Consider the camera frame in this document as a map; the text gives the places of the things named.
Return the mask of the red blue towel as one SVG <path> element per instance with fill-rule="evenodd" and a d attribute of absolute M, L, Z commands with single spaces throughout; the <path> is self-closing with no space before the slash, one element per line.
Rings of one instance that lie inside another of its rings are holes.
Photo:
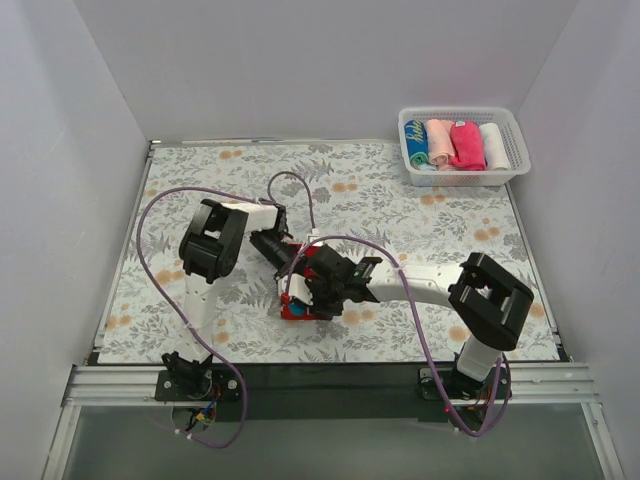
<path fill-rule="evenodd" d="M 316 273 L 307 266 L 308 261 L 315 255 L 319 247 L 317 245 L 309 247 L 306 251 L 303 258 L 303 274 L 302 276 L 306 278 L 317 277 Z M 312 315 L 308 308 L 310 306 L 303 305 L 294 300 L 290 300 L 286 294 L 280 295 L 281 302 L 281 318 L 284 320 L 319 320 Z"/>

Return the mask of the pink red towel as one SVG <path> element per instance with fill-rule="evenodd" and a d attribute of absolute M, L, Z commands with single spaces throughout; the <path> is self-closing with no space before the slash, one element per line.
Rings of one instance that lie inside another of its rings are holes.
<path fill-rule="evenodd" d="M 450 129 L 450 139 L 455 150 L 450 160 L 452 165 L 469 171 L 486 169 L 484 143 L 477 124 L 469 121 L 455 122 Z"/>

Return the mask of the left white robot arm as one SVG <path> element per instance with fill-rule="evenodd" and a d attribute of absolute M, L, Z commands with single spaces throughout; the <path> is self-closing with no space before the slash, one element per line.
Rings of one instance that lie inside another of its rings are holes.
<path fill-rule="evenodd" d="M 211 333 L 219 280 L 232 273 L 243 240 L 248 238 L 281 274 L 294 258 L 290 237 L 282 205 L 200 202 L 179 246 L 186 285 L 183 312 L 200 338 Z M 164 354 L 162 362 L 172 384 L 188 398 L 200 400 L 211 392 L 213 355 L 193 335 Z"/>

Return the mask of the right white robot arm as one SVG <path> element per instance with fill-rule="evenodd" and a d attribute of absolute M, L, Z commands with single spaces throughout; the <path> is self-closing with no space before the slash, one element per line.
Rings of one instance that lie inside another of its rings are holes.
<path fill-rule="evenodd" d="M 323 319 L 340 315 L 347 300 L 414 300 L 455 311 L 470 336 L 445 385 L 469 398 L 486 389 L 496 360 L 516 348 L 534 300 L 529 287 L 478 252 L 460 265 L 400 268 L 380 257 L 354 262 L 324 245 L 308 258 L 306 268 L 311 311 Z"/>

